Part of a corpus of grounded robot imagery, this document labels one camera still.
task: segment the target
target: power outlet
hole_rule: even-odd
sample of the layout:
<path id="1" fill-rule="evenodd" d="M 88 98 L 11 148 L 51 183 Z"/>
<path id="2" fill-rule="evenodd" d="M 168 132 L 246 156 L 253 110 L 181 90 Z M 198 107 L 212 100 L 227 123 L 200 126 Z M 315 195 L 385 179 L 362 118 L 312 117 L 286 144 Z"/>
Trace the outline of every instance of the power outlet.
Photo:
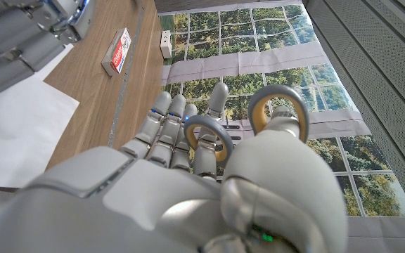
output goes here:
<path id="1" fill-rule="evenodd" d="M 162 31 L 162 38 L 160 38 L 160 50 L 162 50 L 162 55 L 164 59 L 172 57 L 172 33 L 167 31 Z"/>

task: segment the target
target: green led light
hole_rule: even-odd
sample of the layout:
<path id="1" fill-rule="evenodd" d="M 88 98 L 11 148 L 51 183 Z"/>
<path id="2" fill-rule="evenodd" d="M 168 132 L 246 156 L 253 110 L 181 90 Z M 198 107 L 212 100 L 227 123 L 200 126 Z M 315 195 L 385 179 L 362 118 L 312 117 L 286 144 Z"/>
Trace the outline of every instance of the green led light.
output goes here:
<path id="1" fill-rule="evenodd" d="M 264 240 L 266 240 L 267 242 L 273 242 L 273 237 L 272 237 L 271 235 L 264 234 L 262 237 L 263 237 Z"/>

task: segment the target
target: white cardboard box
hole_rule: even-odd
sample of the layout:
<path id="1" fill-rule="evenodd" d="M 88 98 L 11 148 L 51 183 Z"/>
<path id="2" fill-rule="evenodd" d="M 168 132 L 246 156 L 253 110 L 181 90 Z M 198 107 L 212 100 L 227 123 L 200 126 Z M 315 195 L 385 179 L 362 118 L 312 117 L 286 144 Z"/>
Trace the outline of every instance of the white cardboard box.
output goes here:
<path id="1" fill-rule="evenodd" d="M 131 37 L 127 28 L 118 30 L 101 62 L 105 71 L 110 76 L 121 73 L 130 45 Z"/>

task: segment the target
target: white sheet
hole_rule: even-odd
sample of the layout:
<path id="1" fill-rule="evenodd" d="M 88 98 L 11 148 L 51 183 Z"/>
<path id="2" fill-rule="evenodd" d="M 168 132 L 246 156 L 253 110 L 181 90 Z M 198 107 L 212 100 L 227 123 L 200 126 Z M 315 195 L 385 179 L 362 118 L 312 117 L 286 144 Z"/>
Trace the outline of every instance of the white sheet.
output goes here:
<path id="1" fill-rule="evenodd" d="M 79 105 L 42 81 L 71 48 L 0 93 L 0 187 L 23 187 L 44 172 Z"/>
<path id="2" fill-rule="evenodd" d="M 162 85 L 220 76 L 270 73 L 324 63 L 329 63 L 329 59 L 320 43 L 312 41 L 262 52 L 230 53 L 180 61 L 163 67 Z"/>

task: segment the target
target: robotic hand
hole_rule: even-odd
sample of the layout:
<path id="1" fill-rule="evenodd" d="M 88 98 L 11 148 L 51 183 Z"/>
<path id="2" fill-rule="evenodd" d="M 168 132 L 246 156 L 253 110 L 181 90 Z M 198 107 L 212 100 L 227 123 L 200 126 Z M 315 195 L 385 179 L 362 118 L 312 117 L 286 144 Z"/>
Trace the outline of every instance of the robotic hand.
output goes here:
<path id="1" fill-rule="evenodd" d="M 96 0 L 0 0 L 0 92 L 85 38 Z"/>
<path id="2" fill-rule="evenodd" d="M 255 137 L 234 150 L 217 122 L 227 95 L 217 84 L 202 116 L 163 92 L 119 151 L 88 150 L 33 180 L 0 215 L 0 252 L 343 252 L 344 200 L 304 144 L 302 99 L 286 86 L 259 90 L 248 109 Z M 267 122 L 274 97 L 292 101 L 298 118 L 279 108 Z"/>

